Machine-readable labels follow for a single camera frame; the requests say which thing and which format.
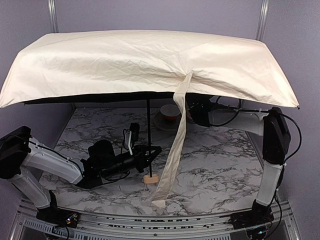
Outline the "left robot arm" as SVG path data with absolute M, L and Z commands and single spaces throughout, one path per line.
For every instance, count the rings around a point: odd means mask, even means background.
M 74 159 L 39 143 L 31 129 L 22 126 L 0 139 L 0 177 L 32 201 L 36 218 L 59 227 L 76 228 L 80 214 L 58 207 L 55 194 L 44 188 L 29 168 L 36 168 L 65 179 L 81 189 L 92 190 L 113 184 L 129 176 L 135 169 L 142 173 L 151 167 L 162 148 L 136 145 L 140 126 L 131 123 L 123 131 L 120 154 L 116 155 L 109 140 L 102 139 L 88 148 L 88 159 Z

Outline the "beige folding umbrella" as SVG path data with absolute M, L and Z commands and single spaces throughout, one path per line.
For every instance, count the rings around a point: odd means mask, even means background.
M 5 108 L 33 100 L 171 92 L 182 120 L 153 197 L 166 205 L 186 136 L 186 93 L 297 108 L 280 65 L 257 40 L 163 30 L 49 33 L 21 50 L 0 92 Z

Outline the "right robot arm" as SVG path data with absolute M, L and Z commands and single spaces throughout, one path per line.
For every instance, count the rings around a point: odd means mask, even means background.
M 246 109 L 212 102 L 210 96 L 189 93 L 186 96 L 192 121 L 202 127 L 227 127 L 262 137 L 263 174 L 251 210 L 234 213 L 230 223 L 234 229 L 261 225 L 274 220 L 271 205 L 282 183 L 291 133 L 285 115 L 279 107 L 268 110 Z

